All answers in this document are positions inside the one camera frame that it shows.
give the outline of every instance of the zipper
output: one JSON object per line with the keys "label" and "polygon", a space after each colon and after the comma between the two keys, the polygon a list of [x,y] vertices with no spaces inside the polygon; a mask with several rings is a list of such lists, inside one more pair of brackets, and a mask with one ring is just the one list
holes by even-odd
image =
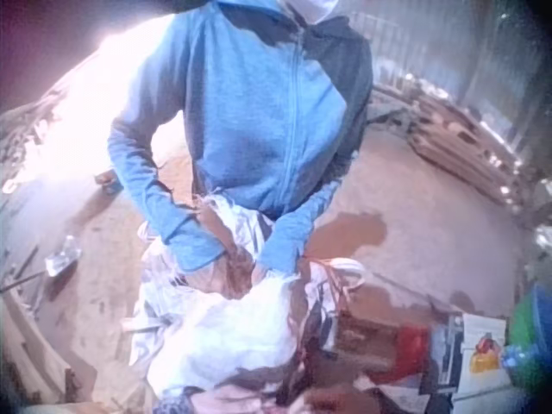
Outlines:
{"label": "zipper", "polygon": [[285,175],[284,181],[279,191],[279,201],[282,204],[286,203],[284,200],[285,190],[289,187],[290,181],[292,179],[291,169],[292,169],[292,159],[295,157],[295,139],[298,130],[298,112],[299,112],[299,82],[298,82],[298,67],[299,67],[299,58],[301,56],[301,50],[303,49],[303,28],[298,28],[298,38],[295,44],[295,52],[293,55],[293,68],[292,68],[292,93],[295,95],[293,99],[293,120],[292,120],[292,133],[290,134],[290,139],[288,141],[289,151],[286,151],[287,156],[285,159]]}

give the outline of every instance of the red object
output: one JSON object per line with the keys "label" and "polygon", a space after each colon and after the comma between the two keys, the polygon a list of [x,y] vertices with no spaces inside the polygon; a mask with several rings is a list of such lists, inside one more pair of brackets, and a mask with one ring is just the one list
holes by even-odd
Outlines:
{"label": "red object", "polygon": [[425,328],[401,326],[397,334],[395,367],[387,373],[369,373],[374,384],[385,384],[421,373],[430,351],[430,333]]}

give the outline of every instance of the metal rod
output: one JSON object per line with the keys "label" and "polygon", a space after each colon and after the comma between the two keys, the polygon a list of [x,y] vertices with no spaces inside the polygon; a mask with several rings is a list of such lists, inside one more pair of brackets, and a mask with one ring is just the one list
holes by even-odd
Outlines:
{"label": "metal rod", "polygon": [[32,279],[36,279],[36,278],[38,278],[39,276],[41,276],[41,275],[43,275],[43,274],[45,274],[45,273],[46,273],[46,271],[43,270],[43,271],[41,271],[41,272],[38,272],[38,273],[35,273],[35,274],[31,274],[30,276],[28,276],[28,277],[26,277],[26,278],[24,278],[24,279],[17,280],[16,282],[14,282],[14,283],[12,283],[12,284],[10,284],[10,285],[7,285],[7,286],[3,287],[2,289],[0,289],[0,294],[3,294],[3,293],[5,293],[5,292],[7,292],[7,291],[10,291],[10,290],[13,289],[14,287],[17,287],[17,286],[19,286],[19,285],[22,285],[22,284],[25,283],[25,282],[29,282],[29,281],[32,280]]}

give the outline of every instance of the blue zip-up jacket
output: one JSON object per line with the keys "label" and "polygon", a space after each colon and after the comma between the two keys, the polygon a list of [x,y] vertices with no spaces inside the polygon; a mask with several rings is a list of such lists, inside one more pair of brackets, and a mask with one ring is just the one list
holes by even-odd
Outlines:
{"label": "blue zip-up jacket", "polygon": [[368,42],[345,17],[301,21],[278,0],[211,1],[176,15],[113,122],[117,175],[185,272],[224,247],[174,203],[152,160],[152,135],[179,110],[198,193],[221,190],[275,220],[258,261],[284,273],[295,271],[360,146]]}

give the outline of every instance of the white plastic bag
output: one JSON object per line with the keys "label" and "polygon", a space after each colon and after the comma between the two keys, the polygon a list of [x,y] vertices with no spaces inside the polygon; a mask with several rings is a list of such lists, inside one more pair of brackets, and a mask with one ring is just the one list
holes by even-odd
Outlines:
{"label": "white plastic bag", "polygon": [[[256,257],[268,220],[220,196],[208,202],[236,244]],[[243,298],[228,300],[167,283],[175,261],[159,240],[143,259],[147,271],[135,317],[123,325],[141,329],[133,337],[131,365],[147,369],[147,381],[160,398],[178,396],[185,386],[207,390],[225,382],[276,391],[297,368],[298,351],[324,315],[335,311],[330,285],[340,292],[358,285],[358,277],[340,279],[332,269],[362,270],[354,260],[306,261],[308,272],[284,277],[269,271]]]}

